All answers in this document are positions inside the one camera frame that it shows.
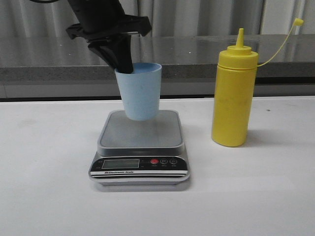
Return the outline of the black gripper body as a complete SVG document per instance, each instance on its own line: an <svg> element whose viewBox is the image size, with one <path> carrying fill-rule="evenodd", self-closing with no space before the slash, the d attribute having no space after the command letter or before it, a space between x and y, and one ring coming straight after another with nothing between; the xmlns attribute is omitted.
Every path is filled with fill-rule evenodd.
<svg viewBox="0 0 315 236"><path fill-rule="evenodd" d="M87 42L107 41L116 36L139 34L147 35L151 31L151 23L147 16L125 15L120 19L102 18L97 16L85 16L79 23L73 24L66 29L70 39L77 37Z"/></svg>

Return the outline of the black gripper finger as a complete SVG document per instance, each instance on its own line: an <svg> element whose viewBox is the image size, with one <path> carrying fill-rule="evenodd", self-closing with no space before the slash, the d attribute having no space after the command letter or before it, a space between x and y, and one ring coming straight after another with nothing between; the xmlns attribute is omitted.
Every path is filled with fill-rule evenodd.
<svg viewBox="0 0 315 236"><path fill-rule="evenodd" d="M106 41L91 42L88 44L88 49L99 56L103 61L105 61L111 68L117 69L118 62L116 55L112 48Z"/></svg>
<svg viewBox="0 0 315 236"><path fill-rule="evenodd" d="M120 73L131 74L133 72L133 64L130 51L130 35L118 34L114 35L109 41L109 47L113 49Z"/></svg>

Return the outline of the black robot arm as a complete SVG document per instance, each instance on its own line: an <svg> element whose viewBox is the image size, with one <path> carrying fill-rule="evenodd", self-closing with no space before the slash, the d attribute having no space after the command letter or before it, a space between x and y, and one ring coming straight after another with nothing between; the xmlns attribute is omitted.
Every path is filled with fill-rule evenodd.
<svg viewBox="0 0 315 236"><path fill-rule="evenodd" d="M81 37L90 51L120 73L131 74L131 35L147 35L152 26L147 16L127 15L118 0L70 0L79 23L66 29L70 39Z"/></svg>

